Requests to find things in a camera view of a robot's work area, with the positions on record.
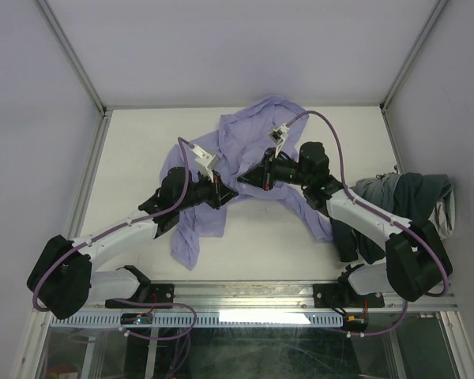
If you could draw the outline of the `aluminium frame post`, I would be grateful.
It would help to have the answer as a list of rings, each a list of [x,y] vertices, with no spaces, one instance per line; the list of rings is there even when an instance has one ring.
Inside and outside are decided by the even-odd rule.
[[[67,34],[63,30],[63,27],[55,15],[51,4],[46,0],[34,0],[33,3],[38,9],[41,17],[46,22],[47,27],[55,38],[56,43],[59,45],[66,61],[70,65],[82,88],[85,90],[85,93],[90,99],[92,105],[98,110],[100,114],[105,114],[107,107],[104,105],[101,96],[92,83],[86,69],[77,55],[77,52],[75,51]]]
[[[404,80],[408,76],[409,71],[412,69],[416,59],[419,57],[421,50],[427,43],[437,23],[441,19],[449,4],[449,0],[437,0],[434,3],[434,6],[429,12],[426,20],[424,21],[422,27],[417,33],[410,49],[408,50],[408,53],[406,54],[405,59],[397,72],[397,75],[394,77],[389,87],[389,90],[387,91],[382,102],[380,103],[380,109],[383,114],[387,112],[389,106],[393,102],[393,99],[401,88]]]

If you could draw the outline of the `aluminium left frame post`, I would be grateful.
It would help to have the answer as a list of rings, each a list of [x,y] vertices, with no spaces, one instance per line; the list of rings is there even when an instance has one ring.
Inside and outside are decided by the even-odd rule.
[[[82,88],[85,90],[85,93],[90,99],[92,105],[98,110],[100,114],[105,114],[107,107],[104,105],[101,96],[92,83],[86,69],[77,55],[77,52],[75,51],[67,34],[63,30],[63,27],[55,15],[51,4],[46,0],[34,0],[33,3],[38,9],[41,17],[46,22],[47,27],[55,38],[56,43],[59,45],[66,61],[70,65]]]

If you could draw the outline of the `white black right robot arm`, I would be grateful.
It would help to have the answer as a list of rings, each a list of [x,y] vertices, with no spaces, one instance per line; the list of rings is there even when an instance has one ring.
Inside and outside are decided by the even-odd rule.
[[[238,177],[264,191],[277,183],[300,186],[307,204],[370,239],[385,255],[385,263],[347,268],[337,295],[354,306],[365,295],[394,292],[405,301],[443,296],[450,287],[450,259],[432,222],[413,222],[359,197],[329,170],[329,157],[320,142],[307,142],[293,160],[278,148],[268,148],[261,161]],[[438,293],[434,287],[442,285]]]

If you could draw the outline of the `aluminium mounting rail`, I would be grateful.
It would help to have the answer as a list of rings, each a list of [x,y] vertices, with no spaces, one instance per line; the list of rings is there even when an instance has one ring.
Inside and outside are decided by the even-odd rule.
[[[200,310],[215,310],[223,308],[285,308],[292,310],[321,310],[315,308],[311,281],[177,281],[173,304],[185,303]],[[372,292],[382,296],[385,302],[383,308],[371,308],[373,312],[398,312],[402,310],[405,300],[394,292],[383,290]],[[71,313],[82,308],[105,307],[104,303],[111,298],[120,298],[117,292],[104,293],[102,289],[91,294],[88,300],[73,308]]]

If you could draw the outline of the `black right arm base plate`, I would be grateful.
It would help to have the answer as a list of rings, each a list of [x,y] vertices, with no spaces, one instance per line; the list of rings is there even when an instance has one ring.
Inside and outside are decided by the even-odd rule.
[[[314,307],[321,308],[383,308],[382,296],[375,293],[358,295],[348,285],[340,283],[315,283],[312,285]]]

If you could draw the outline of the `aluminium right frame post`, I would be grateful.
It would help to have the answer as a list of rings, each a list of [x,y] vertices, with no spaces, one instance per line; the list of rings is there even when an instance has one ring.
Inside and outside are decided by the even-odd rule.
[[[389,87],[389,90],[387,91],[382,102],[380,103],[380,109],[383,114],[387,112],[389,106],[393,102],[393,99],[401,88],[404,80],[408,76],[409,71],[412,69],[416,59],[419,57],[421,50],[427,43],[437,23],[441,19],[449,4],[449,0],[437,0],[434,3],[434,6],[429,12],[426,20],[424,21],[422,27],[417,33],[410,49],[408,50],[408,53],[406,54],[405,59],[397,72],[397,75],[394,77]]]

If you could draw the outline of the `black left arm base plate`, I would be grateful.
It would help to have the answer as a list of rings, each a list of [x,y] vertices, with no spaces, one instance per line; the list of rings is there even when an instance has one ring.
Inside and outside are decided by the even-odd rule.
[[[143,283],[129,298],[111,298],[104,305],[108,309],[118,308],[151,308],[153,304],[160,304],[161,309],[171,309],[175,295],[173,283]]]

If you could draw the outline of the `dark green grey jacket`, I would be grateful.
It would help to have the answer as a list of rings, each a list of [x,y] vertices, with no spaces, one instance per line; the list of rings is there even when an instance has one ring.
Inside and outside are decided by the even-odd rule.
[[[373,205],[418,223],[431,221],[440,239],[453,235],[455,198],[446,174],[378,174],[360,179],[352,190]],[[340,261],[350,263],[360,258],[368,264],[385,257],[385,252],[372,240],[338,220],[332,220],[333,243]]]

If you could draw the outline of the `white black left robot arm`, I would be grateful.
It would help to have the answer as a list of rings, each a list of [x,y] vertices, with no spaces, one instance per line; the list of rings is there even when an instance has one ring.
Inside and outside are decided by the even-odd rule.
[[[156,192],[115,225],[93,235],[73,239],[56,235],[48,240],[27,279],[35,308],[63,320],[90,304],[138,308],[158,302],[152,281],[135,266],[114,271],[102,266],[170,231],[181,212],[198,205],[219,210],[237,195],[218,173],[212,178],[200,174],[194,181],[184,167],[173,167]]]

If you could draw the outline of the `lilac purple jacket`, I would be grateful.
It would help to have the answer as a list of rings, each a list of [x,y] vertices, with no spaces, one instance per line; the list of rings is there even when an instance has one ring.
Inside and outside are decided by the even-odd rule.
[[[194,139],[193,143],[220,157],[216,170],[224,184],[239,192],[230,200],[232,205],[250,199],[276,201],[299,217],[316,242],[331,242],[328,219],[313,210],[293,186],[278,183],[265,192],[236,181],[261,160],[267,148],[274,146],[269,132],[304,111],[282,96],[268,96],[234,114],[221,116],[218,130]],[[223,237],[227,214],[226,205],[216,210],[202,204],[182,211],[171,237],[171,256],[185,268],[194,269],[201,251],[200,238]]]

